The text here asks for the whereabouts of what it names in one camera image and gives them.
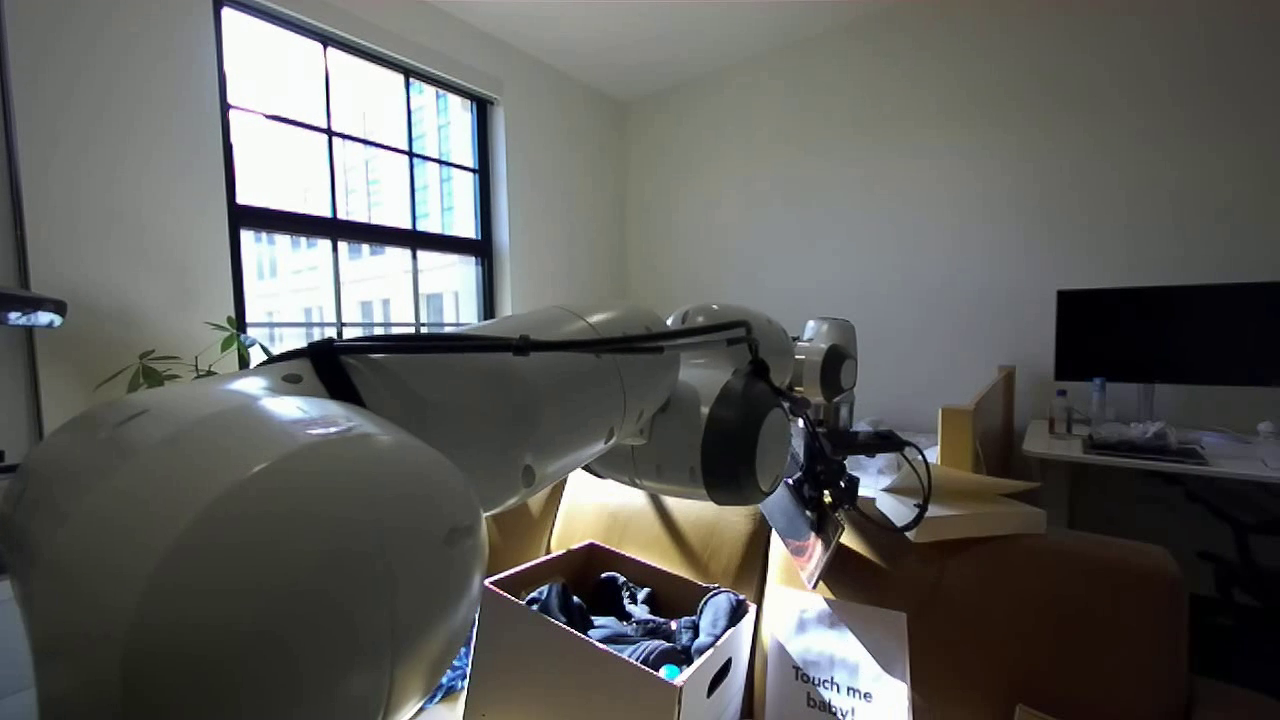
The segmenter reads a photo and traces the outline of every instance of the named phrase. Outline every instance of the open cardboard box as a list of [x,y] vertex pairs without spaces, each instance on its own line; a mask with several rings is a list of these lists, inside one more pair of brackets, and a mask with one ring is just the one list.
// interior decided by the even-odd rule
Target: open cardboard box
[[741,717],[755,608],[721,638],[681,679],[665,679],[646,664],[632,664],[590,638],[523,608],[523,598],[542,585],[590,585],[601,574],[624,574],[653,589],[658,617],[691,617],[714,593],[708,585],[672,577],[638,555],[605,546],[575,546],[556,555],[509,568],[483,580],[481,638],[468,689],[468,720],[563,720],[563,717]]

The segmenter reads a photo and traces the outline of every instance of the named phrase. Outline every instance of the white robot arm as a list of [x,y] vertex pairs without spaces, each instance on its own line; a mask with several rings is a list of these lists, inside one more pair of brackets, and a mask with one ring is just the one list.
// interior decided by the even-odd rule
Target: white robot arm
[[795,420],[848,420],[851,355],[845,322],[528,311],[93,407],[0,518],[39,717],[407,717],[473,629],[483,514],[579,465],[760,504]]

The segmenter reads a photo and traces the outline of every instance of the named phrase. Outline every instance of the computer monitor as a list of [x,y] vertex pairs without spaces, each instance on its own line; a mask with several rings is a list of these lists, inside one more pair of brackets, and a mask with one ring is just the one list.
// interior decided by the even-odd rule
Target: computer monitor
[[1061,289],[1054,375],[1280,387],[1280,281]]

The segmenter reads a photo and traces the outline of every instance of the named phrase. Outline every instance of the window pane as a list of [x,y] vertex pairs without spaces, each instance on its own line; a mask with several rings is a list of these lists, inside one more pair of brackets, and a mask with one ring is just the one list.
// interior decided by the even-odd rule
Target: window pane
[[330,147],[320,133],[232,111],[236,204],[330,217]]
[[481,324],[481,260],[415,253],[422,324],[463,327]]
[[478,170],[478,105],[412,79],[412,153]]
[[406,147],[406,75],[330,48],[332,128]]
[[290,29],[226,7],[227,101],[326,124],[326,48]]
[[481,236],[478,172],[415,159],[412,185],[412,217],[422,234]]
[[406,333],[412,316],[412,253],[384,245],[342,245],[345,337]]
[[335,141],[335,217],[407,229],[407,155]]
[[316,236],[239,234],[250,337],[274,351],[332,337],[332,245]]

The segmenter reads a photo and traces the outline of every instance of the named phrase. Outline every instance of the window frame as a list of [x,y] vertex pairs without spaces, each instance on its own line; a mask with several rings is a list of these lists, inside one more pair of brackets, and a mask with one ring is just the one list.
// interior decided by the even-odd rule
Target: window frame
[[[342,133],[335,121],[332,121],[332,72],[326,66],[326,128],[309,124],[309,121],[276,116],[276,111],[256,111],[256,116],[267,116],[276,124],[309,128],[309,133],[326,135],[326,147],[330,147],[326,153],[330,155],[330,217],[239,204],[236,202],[236,144],[232,144],[232,111],[236,111],[236,105],[227,96],[226,7],[256,16],[256,22],[267,22],[267,25],[284,29],[284,32],[304,36],[304,42],[316,42],[326,48],[326,58],[330,58],[330,48],[335,48],[335,51],[348,51],[355,59],[367,59],[367,66],[379,66],[387,72],[401,72],[406,75],[406,124],[412,121],[412,105],[407,105],[412,101],[407,96],[412,79],[463,96],[473,105],[473,133],[478,133],[473,135],[473,147],[478,147],[473,170],[462,163],[462,159],[415,153],[412,147],[412,133],[407,133],[406,147],[379,144],[373,135]],[[427,322],[422,311],[422,296],[427,289],[422,285],[415,253],[442,253],[442,255],[478,260],[478,281],[481,281],[478,316],[481,322],[496,316],[491,101],[473,94],[473,90],[463,90],[463,85],[453,85],[453,79],[445,79],[445,75],[435,75],[435,72],[427,72],[422,66],[398,59],[391,51],[379,51],[373,45],[348,42],[342,32],[316,29],[309,22],[295,22],[295,16],[263,7],[263,6],[212,0],[212,29],[216,29],[216,94],[221,94],[226,202],[227,202],[227,253],[232,253],[232,311],[236,311],[236,327],[239,333],[253,327],[244,278],[256,274],[256,269],[244,269],[244,234],[284,234],[291,240],[330,245],[332,274],[335,274],[335,285],[332,285],[332,309],[335,311],[345,311],[345,285],[342,285],[345,245],[354,245],[354,248],[363,245],[363,253],[367,248],[379,248],[379,253],[384,248],[407,248],[412,253],[412,296],[407,296],[412,333],[427,327]],[[407,229],[335,217],[342,189],[332,181],[335,181],[335,147],[342,147],[342,141],[354,141],[362,147],[384,147],[384,153],[398,153],[398,155],[407,159]],[[415,229],[415,194],[422,194],[415,163],[463,170],[463,172],[478,175],[478,236],[450,236],[450,234]],[[330,324],[332,324],[335,337],[363,337],[367,333],[363,322],[355,322],[355,316],[332,316]],[[291,333],[295,327],[295,333],[312,337],[312,324],[304,316],[267,322],[267,327],[274,333]]]

